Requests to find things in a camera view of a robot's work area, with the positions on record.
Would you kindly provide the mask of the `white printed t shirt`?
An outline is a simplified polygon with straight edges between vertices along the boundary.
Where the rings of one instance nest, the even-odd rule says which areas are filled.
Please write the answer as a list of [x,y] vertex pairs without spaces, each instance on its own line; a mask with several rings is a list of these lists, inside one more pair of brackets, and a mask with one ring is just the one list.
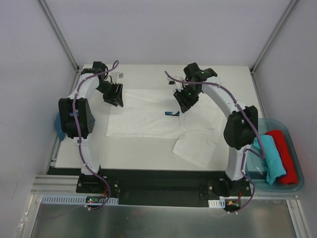
[[222,150],[225,116],[206,94],[182,113],[170,90],[125,89],[124,106],[110,110],[107,137],[174,139],[172,153],[202,169],[222,171],[227,153]]

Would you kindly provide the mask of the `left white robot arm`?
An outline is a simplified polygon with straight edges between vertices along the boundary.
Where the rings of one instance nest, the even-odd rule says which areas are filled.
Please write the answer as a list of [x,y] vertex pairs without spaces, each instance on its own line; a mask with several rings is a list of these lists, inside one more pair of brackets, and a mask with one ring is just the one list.
[[72,140],[81,161],[81,173],[87,176],[98,174],[100,163],[93,150],[92,133],[96,119],[89,100],[95,91],[102,94],[103,101],[115,107],[123,107],[123,84],[107,80],[119,65],[116,60],[112,68],[101,61],[93,62],[91,68],[82,70],[74,91],[58,101],[60,126],[63,133]]

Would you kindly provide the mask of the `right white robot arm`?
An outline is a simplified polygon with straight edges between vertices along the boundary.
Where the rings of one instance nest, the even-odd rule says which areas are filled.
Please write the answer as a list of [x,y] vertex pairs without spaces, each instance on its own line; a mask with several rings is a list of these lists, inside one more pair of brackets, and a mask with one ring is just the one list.
[[204,93],[215,102],[227,119],[223,137],[229,146],[229,158],[223,191],[233,196],[241,189],[239,180],[243,178],[245,170],[243,151],[250,147],[258,135],[258,110],[255,106],[240,104],[220,83],[213,69],[200,69],[194,62],[184,68],[184,73],[185,79],[181,81],[168,76],[182,84],[182,88],[176,89],[173,94],[181,112],[190,110],[198,102],[199,95]]

